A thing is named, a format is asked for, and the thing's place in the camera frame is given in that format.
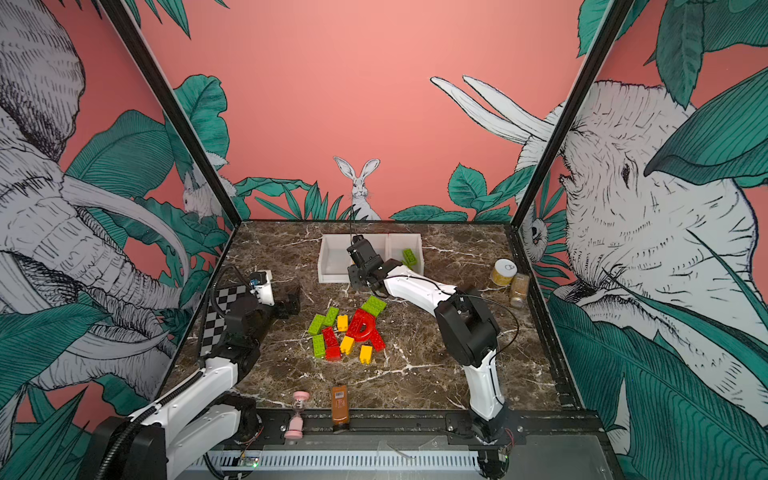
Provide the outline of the red arch lego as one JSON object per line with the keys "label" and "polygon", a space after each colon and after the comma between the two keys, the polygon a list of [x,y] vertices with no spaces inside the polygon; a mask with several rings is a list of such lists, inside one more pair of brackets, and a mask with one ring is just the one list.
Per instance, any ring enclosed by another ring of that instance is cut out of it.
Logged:
{"label": "red arch lego", "polygon": [[376,317],[364,309],[357,309],[348,326],[346,336],[355,342],[365,342],[376,329]]}

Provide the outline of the red lego brick long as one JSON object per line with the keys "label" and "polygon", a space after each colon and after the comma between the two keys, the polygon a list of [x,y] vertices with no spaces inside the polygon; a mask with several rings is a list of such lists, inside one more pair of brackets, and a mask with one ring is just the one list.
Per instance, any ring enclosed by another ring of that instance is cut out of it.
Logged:
{"label": "red lego brick long", "polygon": [[377,329],[374,329],[372,331],[372,333],[369,336],[369,341],[371,346],[376,352],[380,352],[386,348],[386,343],[384,342],[383,338],[381,337]]}

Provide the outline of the yellow lego small bottom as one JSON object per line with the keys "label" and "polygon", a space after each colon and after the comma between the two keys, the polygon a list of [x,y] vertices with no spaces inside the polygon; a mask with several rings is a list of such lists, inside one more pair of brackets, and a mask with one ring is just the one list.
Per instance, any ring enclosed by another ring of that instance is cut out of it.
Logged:
{"label": "yellow lego small bottom", "polygon": [[372,363],[373,347],[370,345],[362,345],[360,348],[359,361],[363,365],[370,365]]}

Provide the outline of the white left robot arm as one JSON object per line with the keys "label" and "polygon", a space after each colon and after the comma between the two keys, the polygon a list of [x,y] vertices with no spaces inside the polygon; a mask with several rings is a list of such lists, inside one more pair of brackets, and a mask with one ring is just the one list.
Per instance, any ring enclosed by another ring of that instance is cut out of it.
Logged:
{"label": "white left robot arm", "polygon": [[261,435],[264,422],[254,400],[232,389],[256,365],[274,322],[300,312],[301,288],[273,293],[267,285],[247,285],[225,307],[215,292],[209,303],[225,321],[219,341],[167,394],[126,417],[103,421],[78,478],[175,479],[220,443],[249,445]]}

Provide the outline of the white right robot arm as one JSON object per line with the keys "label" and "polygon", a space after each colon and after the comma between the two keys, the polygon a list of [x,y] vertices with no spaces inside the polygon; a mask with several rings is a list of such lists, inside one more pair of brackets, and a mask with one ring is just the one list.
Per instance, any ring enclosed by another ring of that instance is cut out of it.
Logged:
{"label": "white right robot arm", "polygon": [[464,371],[471,412],[483,422],[495,420],[505,406],[496,371],[500,328],[485,299],[474,289],[439,283],[398,260],[383,260],[362,235],[352,237],[347,252],[352,280],[432,314],[447,352]]}

